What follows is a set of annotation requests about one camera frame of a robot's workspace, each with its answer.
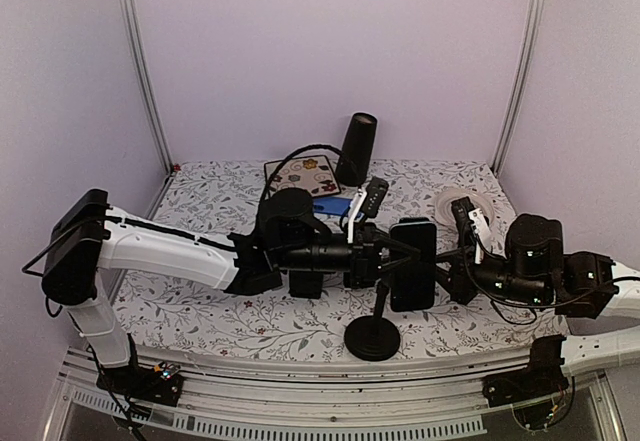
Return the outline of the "teal cased dark phone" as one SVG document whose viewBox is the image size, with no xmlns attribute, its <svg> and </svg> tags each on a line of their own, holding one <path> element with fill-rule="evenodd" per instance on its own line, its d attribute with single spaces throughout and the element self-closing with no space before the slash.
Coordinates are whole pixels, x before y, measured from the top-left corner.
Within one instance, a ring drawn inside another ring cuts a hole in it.
<svg viewBox="0 0 640 441">
<path fill-rule="evenodd" d="M 401 218 L 389 234 L 392 239 L 420 251 L 418 261 L 410 261 L 394 273 L 391 310 L 410 312 L 431 308 L 435 300 L 436 226 L 424 217 Z"/>
</svg>

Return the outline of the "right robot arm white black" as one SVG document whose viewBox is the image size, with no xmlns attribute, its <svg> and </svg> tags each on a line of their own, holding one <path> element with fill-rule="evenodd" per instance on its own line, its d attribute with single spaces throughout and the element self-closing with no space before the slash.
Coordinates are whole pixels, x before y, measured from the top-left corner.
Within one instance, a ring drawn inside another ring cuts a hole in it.
<svg viewBox="0 0 640 441">
<path fill-rule="evenodd" d="M 567 254 L 562 225 L 523 214 L 510 225 L 505 252 L 484 245 L 481 221 L 457 222 L 458 246 L 435 258 L 436 279 L 450 298 L 466 304 L 482 294 L 497 305 L 531 311 L 551 310 L 566 318 L 639 317 L 639 274 L 610 257 L 578 251 Z M 639 361 L 639 329 L 599 335 L 554 335 L 535 340 L 529 361 L 514 371 L 517 388 L 537 397 L 555 378 Z"/>
</svg>

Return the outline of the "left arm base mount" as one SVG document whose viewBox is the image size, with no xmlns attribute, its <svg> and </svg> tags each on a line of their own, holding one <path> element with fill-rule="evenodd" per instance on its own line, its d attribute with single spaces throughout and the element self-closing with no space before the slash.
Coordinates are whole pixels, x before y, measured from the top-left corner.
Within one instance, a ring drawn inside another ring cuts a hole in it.
<svg viewBox="0 0 640 441">
<path fill-rule="evenodd" d="M 127 335 L 130 357 L 123 367 L 104 368 L 99 365 L 96 386 L 126 399 L 147 401 L 170 407 L 178 405 L 184 377 L 181 366 L 162 361 L 153 367 L 139 364 L 135 342 Z"/>
</svg>

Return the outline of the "black tall phone holder stand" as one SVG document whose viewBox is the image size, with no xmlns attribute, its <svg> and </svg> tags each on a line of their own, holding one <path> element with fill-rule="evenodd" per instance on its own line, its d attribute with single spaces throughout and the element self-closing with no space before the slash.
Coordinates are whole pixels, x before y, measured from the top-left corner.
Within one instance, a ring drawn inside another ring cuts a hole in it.
<svg viewBox="0 0 640 441">
<path fill-rule="evenodd" d="M 345 347 L 360 360 L 385 361 L 399 350 L 399 330 L 383 316 L 389 291 L 389 286 L 380 281 L 376 287 L 373 314 L 354 319 L 345 330 Z"/>
</svg>

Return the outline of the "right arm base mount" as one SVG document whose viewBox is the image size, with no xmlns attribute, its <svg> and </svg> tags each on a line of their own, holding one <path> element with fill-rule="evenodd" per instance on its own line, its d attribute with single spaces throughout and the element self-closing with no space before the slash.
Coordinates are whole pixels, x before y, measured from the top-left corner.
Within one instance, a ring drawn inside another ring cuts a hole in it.
<svg viewBox="0 0 640 441">
<path fill-rule="evenodd" d="M 551 395 L 569 387 L 562 373 L 564 335 L 536 339 L 524 368 L 488 375 L 482 380 L 482 394 L 490 407 L 503 406 Z"/>
</svg>

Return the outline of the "small black phone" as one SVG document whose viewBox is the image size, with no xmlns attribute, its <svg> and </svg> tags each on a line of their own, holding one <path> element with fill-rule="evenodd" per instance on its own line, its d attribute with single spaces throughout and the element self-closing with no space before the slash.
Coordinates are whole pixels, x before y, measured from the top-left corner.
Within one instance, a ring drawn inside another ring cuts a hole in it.
<svg viewBox="0 0 640 441">
<path fill-rule="evenodd" d="M 322 295 L 324 275 L 319 272 L 290 271 L 289 294 L 294 298 L 319 299 Z"/>
</svg>

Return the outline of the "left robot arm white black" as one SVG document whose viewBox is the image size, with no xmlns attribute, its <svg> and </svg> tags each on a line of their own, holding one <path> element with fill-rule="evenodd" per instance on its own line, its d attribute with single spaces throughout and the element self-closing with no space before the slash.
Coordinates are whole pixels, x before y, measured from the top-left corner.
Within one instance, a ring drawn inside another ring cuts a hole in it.
<svg viewBox="0 0 640 441">
<path fill-rule="evenodd" d="M 98 279 L 100 270 L 161 274 L 241 296 L 279 287 L 282 272 L 288 272 L 290 291 L 298 297 L 320 294 L 326 273 L 344 273 L 350 289 L 368 287 L 421 257 L 418 248 L 372 223 L 382 199 L 358 190 L 345 232 L 335 233 L 315 216 L 307 191 L 286 188 L 260 201 L 249 234 L 205 236 L 132 216 L 110 205 L 106 191 L 91 189 L 22 271 L 40 279 L 46 302 L 69 312 L 111 380 L 138 395 L 149 376 L 136 363 L 133 342 Z"/>
</svg>

